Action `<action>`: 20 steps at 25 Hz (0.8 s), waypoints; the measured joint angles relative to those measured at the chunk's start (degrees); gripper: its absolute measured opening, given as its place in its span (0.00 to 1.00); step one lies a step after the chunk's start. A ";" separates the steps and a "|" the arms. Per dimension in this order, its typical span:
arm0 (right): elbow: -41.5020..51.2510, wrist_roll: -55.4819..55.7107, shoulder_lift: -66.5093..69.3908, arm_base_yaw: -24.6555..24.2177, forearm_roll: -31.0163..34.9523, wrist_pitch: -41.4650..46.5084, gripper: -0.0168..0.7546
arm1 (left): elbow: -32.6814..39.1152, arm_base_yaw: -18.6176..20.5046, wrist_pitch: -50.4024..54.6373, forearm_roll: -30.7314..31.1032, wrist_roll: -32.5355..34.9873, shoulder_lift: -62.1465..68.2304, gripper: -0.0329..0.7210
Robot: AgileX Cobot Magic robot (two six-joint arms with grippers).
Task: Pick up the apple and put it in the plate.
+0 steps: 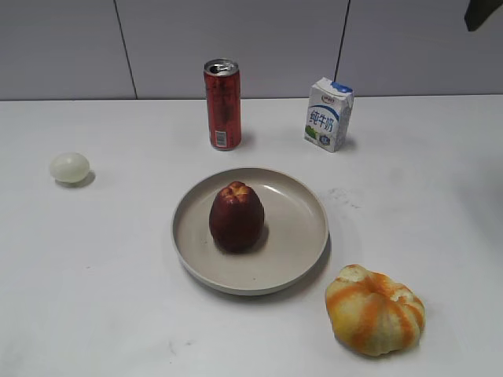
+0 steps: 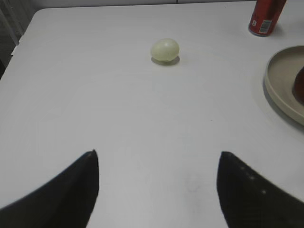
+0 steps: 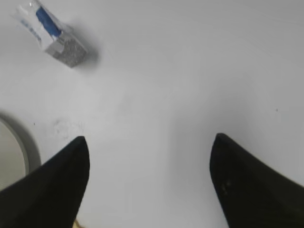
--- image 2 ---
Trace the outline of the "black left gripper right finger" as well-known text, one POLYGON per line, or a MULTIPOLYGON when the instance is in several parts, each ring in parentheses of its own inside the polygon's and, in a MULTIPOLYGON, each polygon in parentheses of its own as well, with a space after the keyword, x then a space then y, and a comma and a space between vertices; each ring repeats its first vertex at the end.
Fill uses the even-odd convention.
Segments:
POLYGON ((217 192, 230 228, 302 228, 304 203, 265 179, 231 152, 222 152, 217 192))

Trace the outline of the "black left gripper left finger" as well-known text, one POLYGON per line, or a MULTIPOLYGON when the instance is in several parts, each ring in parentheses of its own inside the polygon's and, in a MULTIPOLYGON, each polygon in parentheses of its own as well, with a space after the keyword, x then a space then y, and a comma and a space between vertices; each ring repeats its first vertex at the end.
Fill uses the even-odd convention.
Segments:
POLYGON ((1 208, 2 228, 85 228, 99 192, 95 150, 84 153, 55 178, 1 208))

